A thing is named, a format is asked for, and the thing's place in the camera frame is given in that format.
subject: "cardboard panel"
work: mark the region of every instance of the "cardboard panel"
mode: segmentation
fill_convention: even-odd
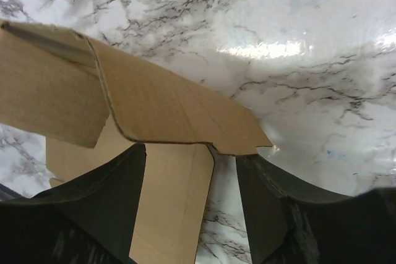
[[[143,59],[90,39],[123,135],[139,142],[211,143],[221,154],[272,146],[252,112]]]
[[[16,65],[18,72],[27,75],[34,72],[36,76],[43,70],[32,67],[24,69],[22,65],[26,65],[29,61],[32,64],[46,64],[52,67],[52,72],[46,72],[49,77],[43,76],[40,79],[32,77],[29,82],[20,80],[29,89],[37,89],[37,85],[41,84],[43,79],[46,79],[47,83],[53,80],[72,80],[75,74],[69,70],[72,67],[66,67],[65,59],[71,61],[70,66],[75,66],[76,63],[79,66],[83,64],[85,69],[79,68],[85,72],[96,65],[117,127],[129,140],[144,143],[209,143],[220,154],[226,155],[250,155],[257,153],[256,147],[272,146],[250,110],[158,65],[66,28],[4,21],[1,28],[4,36],[2,43],[8,43],[7,40],[11,40],[13,34],[14,40],[17,40],[15,36],[20,37],[19,41],[23,45],[22,48],[14,48],[8,54],[9,59],[5,67]],[[22,39],[38,48],[23,42]],[[15,77],[4,75],[2,77],[7,80],[9,78],[17,80]],[[51,111],[50,106],[54,105],[54,96],[59,95],[59,98],[63,99],[62,97],[72,97],[71,93],[78,91],[80,98],[74,106],[80,108],[81,101],[94,102],[100,94],[96,92],[95,96],[92,96],[90,93],[92,91],[89,90],[91,87],[87,88],[85,81],[80,81],[77,89],[68,84],[58,84],[56,88],[49,87],[54,89],[62,87],[62,93],[47,89],[47,92],[53,95],[51,98],[47,98],[47,95],[41,97],[42,105],[46,108],[39,112],[44,115]],[[28,96],[26,98],[31,103],[34,102]],[[96,109],[103,107],[103,100],[98,101],[100,103]],[[85,114],[82,119],[97,117],[102,120],[102,115],[105,114],[101,112],[96,116],[97,110],[88,105],[80,111]],[[64,128],[64,118],[59,116],[59,123],[53,122],[53,125]],[[46,132],[42,127],[39,130],[35,132]],[[68,131],[68,135],[64,138],[58,132],[56,135],[53,132],[48,135],[79,145],[92,146],[92,142],[87,143],[86,140],[76,142],[74,138],[80,135],[78,133],[73,135],[73,131],[73,129]]]
[[[131,144],[109,119],[93,150],[48,139],[47,167],[69,181],[111,160]],[[205,145],[148,144],[146,149],[130,256],[138,264],[194,263],[213,158]]]
[[[108,108],[99,79],[0,30],[0,122],[94,147]]]

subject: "dark gray material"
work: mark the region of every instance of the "dark gray material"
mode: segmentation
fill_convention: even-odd
[[[17,192],[14,192],[10,188],[0,184],[0,201],[7,201],[15,198],[21,198]]]
[[[396,263],[395,189],[346,197],[259,155],[236,165],[253,264]],[[268,242],[280,236],[269,255]]]
[[[1,263],[128,263],[145,147],[31,199],[0,203]]]

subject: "cardboard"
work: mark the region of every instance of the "cardboard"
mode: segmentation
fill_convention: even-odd
[[[2,21],[0,55],[0,122],[47,136],[60,179],[149,143],[138,264],[194,263],[213,171],[207,145],[235,156],[272,145],[240,104],[70,29]]]

